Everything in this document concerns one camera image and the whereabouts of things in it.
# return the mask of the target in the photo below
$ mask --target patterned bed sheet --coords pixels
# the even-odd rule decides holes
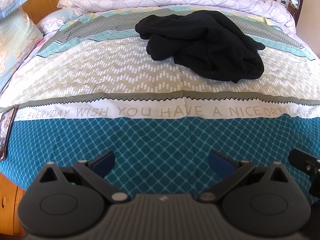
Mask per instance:
[[[26,189],[41,166],[113,150],[106,180],[127,191],[197,195],[220,181],[210,149],[256,165],[286,165],[309,201],[310,181],[287,161],[320,150],[320,65],[294,34],[262,17],[223,12],[267,47],[265,72],[237,84],[202,78],[172,58],[153,61],[135,24],[191,5],[88,13],[66,23],[12,77],[2,110],[19,105],[0,172]]]

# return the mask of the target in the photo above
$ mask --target crumpled black clothing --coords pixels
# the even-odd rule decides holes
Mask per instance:
[[[244,35],[218,11],[150,15],[135,30],[142,39],[149,39],[147,53],[153,60],[173,56],[176,64],[205,78],[237,83],[240,79],[257,79],[264,71],[257,49],[265,46]]]

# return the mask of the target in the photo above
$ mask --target pillow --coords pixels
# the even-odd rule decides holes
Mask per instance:
[[[7,17],[28,0],[0,0],[0,20]]]
[[[0,92],[42,38],[21,7],[0,21]]]
[[[86,12],[80,8],[60,9],[44,17],[38,22],[37,27],[43,35],[46,35],[59,30],[66,22],[76,19]]]

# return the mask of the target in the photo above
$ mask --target beige zigzag pattern fabric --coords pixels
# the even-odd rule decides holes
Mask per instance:
[[[139,37],[84,41],[47,58],[35,57],[12,77],[0,106],[93,93],[257,92],[308,100],[320,98],[320,65],[276,49],[259,54],[265,72],[237,84],[199,77],[172,58],[153,61]]]

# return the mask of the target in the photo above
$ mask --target phone screen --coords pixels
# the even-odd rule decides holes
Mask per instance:
[[[9,134],[16,111],[17,107],[14,106],[2,113],[0,117],[0,161],[3,161],[7,155]]]

